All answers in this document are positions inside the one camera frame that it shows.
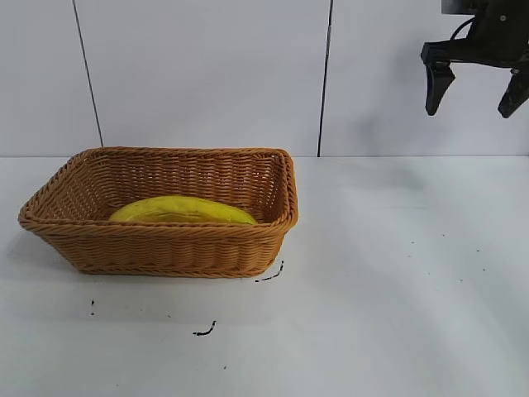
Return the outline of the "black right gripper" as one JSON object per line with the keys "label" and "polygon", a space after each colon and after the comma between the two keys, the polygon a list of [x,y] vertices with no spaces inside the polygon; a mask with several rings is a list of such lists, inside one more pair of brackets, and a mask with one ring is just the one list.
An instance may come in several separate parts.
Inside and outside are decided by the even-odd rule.
{"label": "black right gripper", "polygon": [[503,118],[511,117],[529,97],[528,1],[443,1],[441,12],[473,18],[466,37],[427,42],[422,48],[427,75],[427,114],[436,114],[447,89],[455,81],[450,63],[456,62],[512,69],[507,90],[498,105]]}

